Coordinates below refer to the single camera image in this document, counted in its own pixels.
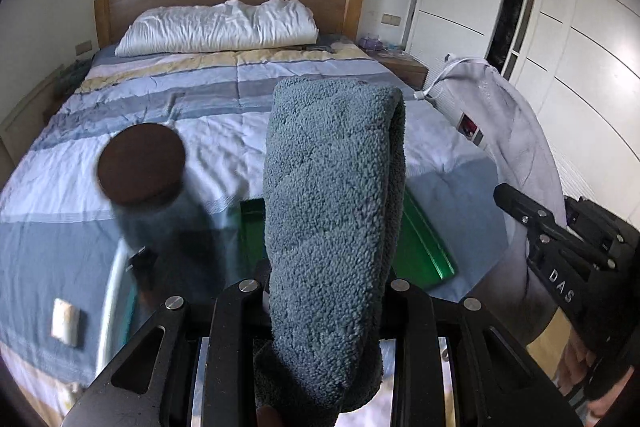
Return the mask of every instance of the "nightstand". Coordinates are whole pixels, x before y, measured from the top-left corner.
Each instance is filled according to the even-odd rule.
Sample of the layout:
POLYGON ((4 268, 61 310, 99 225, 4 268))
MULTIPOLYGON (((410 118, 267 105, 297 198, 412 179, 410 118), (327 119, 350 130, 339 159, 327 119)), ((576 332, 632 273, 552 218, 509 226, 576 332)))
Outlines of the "nightstand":
POLYGON ((427 73, 429 73, 427 66, 421 64, 408 54, 402 54, 399 57, 385 57, 385 54, 388 54, 388 52, 384 50, 367 52, 369 57, 377 60, 407 86, 413 87, 415 90, 422 89, 424 79, 427 78, 427 73))
POLYGON ((47 124, 49 123, 49 120, 51 120, 51 117, 60 110, 60 108, 69 99, 69 97, 71 97, 71 95, 72 93, 63 94, 62 96, 51 100, 51 103, 42 112, 42 121, 44 122, 44 127, 47 126, 47 124))

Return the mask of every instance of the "green tray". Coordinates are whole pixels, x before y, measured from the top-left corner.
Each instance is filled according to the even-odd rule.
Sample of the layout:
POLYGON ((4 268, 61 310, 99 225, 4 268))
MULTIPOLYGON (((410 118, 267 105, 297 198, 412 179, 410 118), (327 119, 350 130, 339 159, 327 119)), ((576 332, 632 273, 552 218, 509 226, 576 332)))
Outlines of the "green tray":
MULTIPOLYGON (((243 201, 241 212, 241 250, 249 266, 266 257, 264 249, 264 200, 243 201)), ((438 235, 408 190, 404 191, 402 225, 396 257, 396 276, 421 288, 430 288, 455 273, 449 255, 438 235)))

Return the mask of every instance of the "gray blanket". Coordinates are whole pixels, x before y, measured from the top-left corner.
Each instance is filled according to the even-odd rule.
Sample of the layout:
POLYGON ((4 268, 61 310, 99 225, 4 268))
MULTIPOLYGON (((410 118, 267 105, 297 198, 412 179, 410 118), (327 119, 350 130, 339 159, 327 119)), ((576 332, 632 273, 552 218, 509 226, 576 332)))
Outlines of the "gray blanket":
POLYGON ((293 77, 274 90, 264 166, 274 341, 256 357, 256 391, 286 425, 333 425, 380 386, 403 140, 397 87, 293 77))

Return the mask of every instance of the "bed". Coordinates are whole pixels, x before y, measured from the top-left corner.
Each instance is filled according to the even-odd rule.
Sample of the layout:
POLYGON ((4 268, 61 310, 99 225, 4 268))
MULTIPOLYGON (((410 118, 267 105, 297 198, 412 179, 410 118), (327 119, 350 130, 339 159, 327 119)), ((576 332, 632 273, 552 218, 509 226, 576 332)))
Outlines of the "bed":
MULTIPOLYGON (((406 103, 408 187, 456 265, 456 276, 432 294, 459 300, 508 246, 504 218, 492 199, 498 183, 494 162, 353 44, 362 0, 300 0, 321 33, 320 45, 312 49, 113 54, 144 10, 224 1, 96 0, 101 49, 92 69, 0 195, 0 353, 49 425, 60 424, 135 327, 127 312, 135 289, 124 273, 126 248, 95 180, 101 149, 134 123, 162 123, 180 134, 186 176, 212 230, 232 250, 240 201, 262 195, 266 126, 277 81, 305 74, 394 84, 406 103), (50 336, 56 298, 81 310, 76 347, 50 336)), ((245 277, 247 269, 242 259, 226 259, 221 285, 245 277)))

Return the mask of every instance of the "metal screw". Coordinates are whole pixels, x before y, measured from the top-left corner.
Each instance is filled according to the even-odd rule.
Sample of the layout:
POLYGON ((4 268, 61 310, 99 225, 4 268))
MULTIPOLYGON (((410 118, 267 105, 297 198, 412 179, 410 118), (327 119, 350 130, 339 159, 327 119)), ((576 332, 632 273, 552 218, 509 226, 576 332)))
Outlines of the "metal screw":
POLYGON ((410 284, 404 279, 393 279, 391 281, 391 288, 397 292, 406 292, 410 288, 410 284))
POLYGON ((466 298, 463 302, 464 307, 470 312, 477 312, 480 308, 482 308, 482 304, 480 301, 474 297, 466 298))
POLYGON ((169 297, 166 301, 164 301, 164 307, 171 311, 179 310, 184 306, 184 299, 179 295, 174 295, 173 297, 169 297))
POLYGON ((240 288, 241 292, 251 293, 258 289, 258 282, 255 279, 245 279, 238 283, 238 288, 240 288))

